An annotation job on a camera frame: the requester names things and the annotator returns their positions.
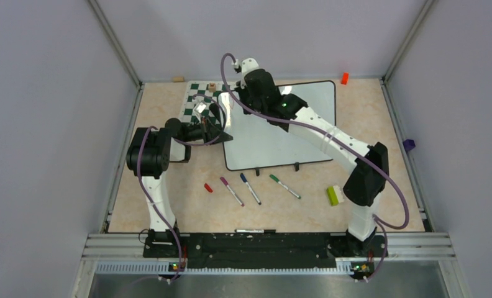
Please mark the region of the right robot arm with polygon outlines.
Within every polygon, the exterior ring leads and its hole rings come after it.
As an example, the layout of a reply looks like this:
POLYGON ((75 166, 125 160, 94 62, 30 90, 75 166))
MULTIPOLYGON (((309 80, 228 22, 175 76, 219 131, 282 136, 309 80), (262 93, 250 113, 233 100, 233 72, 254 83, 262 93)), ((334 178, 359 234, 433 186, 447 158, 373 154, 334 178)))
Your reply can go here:
POLYGON ((369 145, 354 139, 324 120, 299 96, 282 94, 272 75, 263 68, 237 66, 235 71, 241 79, 232 97, 245 112, 302 138, 347 170, 348 180, 342 190, 354 204, 347 248, 351 254, 363 256, 372 247, 376 208, 390 180, 387 147, 380 142, 369 145))

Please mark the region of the red marker cap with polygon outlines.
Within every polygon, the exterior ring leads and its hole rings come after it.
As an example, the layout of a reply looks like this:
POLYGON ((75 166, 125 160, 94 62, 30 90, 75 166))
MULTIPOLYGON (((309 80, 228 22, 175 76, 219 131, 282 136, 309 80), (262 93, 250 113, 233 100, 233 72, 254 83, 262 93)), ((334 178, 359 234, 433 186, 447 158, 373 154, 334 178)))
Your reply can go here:
POLYGON ((210 185, 208 185, 208 183, 205 183, 205 184, 204 184, 204 188, 206 189, 206 191, 207 191, 207 192, 209 192, 209 193, 213 193, 213 190, 212 190, 212 188, 210 187, 210 185))

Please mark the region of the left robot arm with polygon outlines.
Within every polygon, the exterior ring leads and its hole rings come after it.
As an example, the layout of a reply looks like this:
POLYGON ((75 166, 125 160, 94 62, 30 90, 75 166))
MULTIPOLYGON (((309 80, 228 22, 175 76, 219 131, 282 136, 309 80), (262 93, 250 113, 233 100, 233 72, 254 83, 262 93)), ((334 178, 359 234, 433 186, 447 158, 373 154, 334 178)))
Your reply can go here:
POLYGON ((232 141, 223 127, 203 119, 197 124, 182 123, 177 118, 166 121, 160 129, 136 129, 126 154, 126 165, 139 180, 150 214, 150 228, 145 244, 157 243, 166 256, 181 251, 181 239, 176 227, 167 191, 167 170, 170 163, 187 163, 195 142, 202 146, 232 141))

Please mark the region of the white whiteboard black frame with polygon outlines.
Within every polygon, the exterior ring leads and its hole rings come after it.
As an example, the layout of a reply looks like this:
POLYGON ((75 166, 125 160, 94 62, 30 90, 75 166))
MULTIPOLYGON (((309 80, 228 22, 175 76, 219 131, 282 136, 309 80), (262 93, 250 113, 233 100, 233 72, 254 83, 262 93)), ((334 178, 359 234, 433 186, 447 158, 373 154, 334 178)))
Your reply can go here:
MULTIPOLYGON (((324 120, 335 124, 335 92, 333 81, 285 84, 282 93, 292 93, 304 99, 324 120)), ((225 166, 230 171, 294 166, 295 164, 330 161, 320 149, 265 119, 244 114, 229 93, 217 98, 226 112, 224 132, 233 140, 224 142, 225 166)))

